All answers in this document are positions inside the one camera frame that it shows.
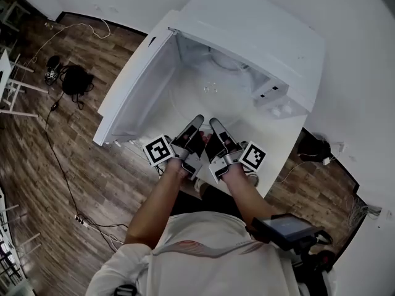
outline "white t-shirt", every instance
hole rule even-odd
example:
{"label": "white t-shirt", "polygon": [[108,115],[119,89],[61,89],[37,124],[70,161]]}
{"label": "white t-shirt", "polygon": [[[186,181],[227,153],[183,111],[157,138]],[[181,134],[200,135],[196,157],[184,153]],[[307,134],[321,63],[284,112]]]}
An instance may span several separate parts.
{"label": "white t-shirt", "polygon": [[157,247],[127,244],[93,276],[87,296],[124,284],[141,295],[299,296],[291,262],[251,239],[238,218],[215,212],[170,217]]}

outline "qr code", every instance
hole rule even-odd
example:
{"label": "qr code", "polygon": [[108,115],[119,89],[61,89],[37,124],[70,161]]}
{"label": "qr code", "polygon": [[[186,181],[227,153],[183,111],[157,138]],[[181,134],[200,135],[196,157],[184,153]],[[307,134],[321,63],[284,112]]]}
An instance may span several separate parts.
{"label": "qr code", "polygon": [[174,156],[173,150],[167,143],[164,135],[160,135],[148,144],[145,144],[143,150],[152,167]]}
{"label": "qr code", "polygon": [[265,156],[266,153],[262,148],[250,141],[239,161],[246,167],[257,172],[264,161]]}

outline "black pants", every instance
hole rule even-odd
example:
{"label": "black pants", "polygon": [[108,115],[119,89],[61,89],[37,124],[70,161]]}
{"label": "black pants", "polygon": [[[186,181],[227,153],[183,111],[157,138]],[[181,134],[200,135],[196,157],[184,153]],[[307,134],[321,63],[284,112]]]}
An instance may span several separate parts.
{"label": "black pants", "polygon": [[178,192],[170,216],[205,210],[232,215],[243,220],[232,196],[213,186],[206,189],[201,200],[182,191]]}

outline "person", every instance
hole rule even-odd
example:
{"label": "person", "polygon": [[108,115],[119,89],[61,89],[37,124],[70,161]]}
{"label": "person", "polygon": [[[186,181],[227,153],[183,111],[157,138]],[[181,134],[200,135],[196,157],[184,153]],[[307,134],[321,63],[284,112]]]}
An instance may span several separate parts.
{"label": "person", "polygon": [[86,295],[298,295],[291,265],[247,231],[254,217],[276,211],[243,167],[232,164],[222,176],[232,196],[214,187],[202,200],[179,192],[186,176],[180,160],[168,162]]}

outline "person's right arm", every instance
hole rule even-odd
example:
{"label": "person's right arm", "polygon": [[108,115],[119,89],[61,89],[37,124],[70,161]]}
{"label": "person's right arm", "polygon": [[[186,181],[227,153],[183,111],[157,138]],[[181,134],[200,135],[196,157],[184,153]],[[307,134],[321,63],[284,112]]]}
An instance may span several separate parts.
{"label": "person's right arm", "polygon": [[229,171],[222,176],[222,179],[227,184],[249,229],[251,229],[254,217],[270,219],[272,215],[277,214],[276,210],[265,201],[257,189],[248,181],[241,164],[231,165]]}

